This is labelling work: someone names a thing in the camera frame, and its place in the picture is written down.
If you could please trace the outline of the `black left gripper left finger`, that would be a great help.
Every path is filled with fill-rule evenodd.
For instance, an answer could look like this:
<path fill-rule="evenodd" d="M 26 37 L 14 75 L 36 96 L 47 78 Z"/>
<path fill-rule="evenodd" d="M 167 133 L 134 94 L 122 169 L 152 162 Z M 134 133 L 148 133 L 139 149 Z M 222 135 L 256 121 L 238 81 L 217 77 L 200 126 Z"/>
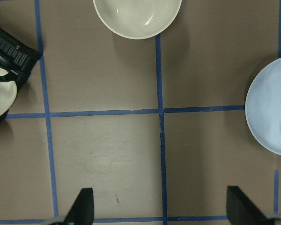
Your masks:
<path fill-rule="evenodd" d="M 63 223 L 66 225 L 92 225 L 94 222 L 94 195 L 92 188 L 80 190 Z"/>

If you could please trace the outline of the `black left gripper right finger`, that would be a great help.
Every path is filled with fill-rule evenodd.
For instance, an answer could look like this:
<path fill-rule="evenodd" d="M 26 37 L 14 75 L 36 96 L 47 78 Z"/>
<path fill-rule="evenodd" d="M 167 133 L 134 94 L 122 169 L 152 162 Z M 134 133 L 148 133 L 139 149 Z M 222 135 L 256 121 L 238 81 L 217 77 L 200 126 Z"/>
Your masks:
<path fill-rule="evenodd" d="M 238 186 L 228 186 L 226 214 L 231 225 L 274 225 Z"/>

